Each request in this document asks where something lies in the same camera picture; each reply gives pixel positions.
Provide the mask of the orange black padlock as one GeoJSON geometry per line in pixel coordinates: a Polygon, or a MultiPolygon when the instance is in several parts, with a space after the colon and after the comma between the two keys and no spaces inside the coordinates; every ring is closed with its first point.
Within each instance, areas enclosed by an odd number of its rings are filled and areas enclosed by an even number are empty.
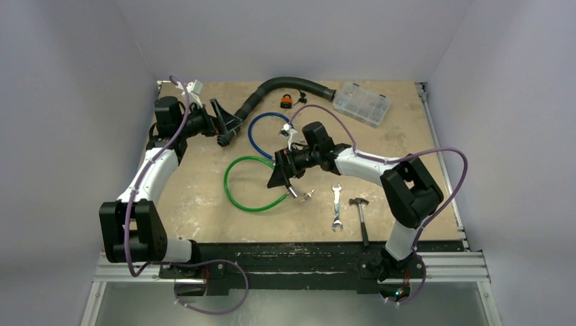
{"type": "Polygon", "coordinates": [[[284,94],[280,101],[281,109],[291,109],[293,107],[293,99],[290,94],[284,94]]]}

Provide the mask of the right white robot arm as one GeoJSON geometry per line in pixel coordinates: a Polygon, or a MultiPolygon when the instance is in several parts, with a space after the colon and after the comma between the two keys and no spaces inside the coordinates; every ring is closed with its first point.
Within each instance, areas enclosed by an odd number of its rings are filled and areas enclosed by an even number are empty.
{"type": "Polygon", "coordinates": [[[306,140],[304,148],[275,152],[275,165],[267,186],[289,188],[292,178],[302,177],[306,169],[315,166],[380,186],[395,218],[381,266],[389,276],[400,275],[414,252],[419,227],[444,201],[442,190],[422,160],[370,156],[355,151],[349,144],[336,144],[320,122],[305,125],[302,132],[306,140]]]}

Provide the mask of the black key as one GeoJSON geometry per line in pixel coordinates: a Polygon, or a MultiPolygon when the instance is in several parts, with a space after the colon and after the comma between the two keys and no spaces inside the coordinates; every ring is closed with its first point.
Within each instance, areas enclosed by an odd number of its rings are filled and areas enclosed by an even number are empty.
{"type": "Polygon", "coordinates": [[[295,103],[301,103],[305,105],[308,102],[308,99],[306,98],[306,93],[302,92],[301,90],[298,90],[298,92],[299,92],[299,99],[295,103]]]}

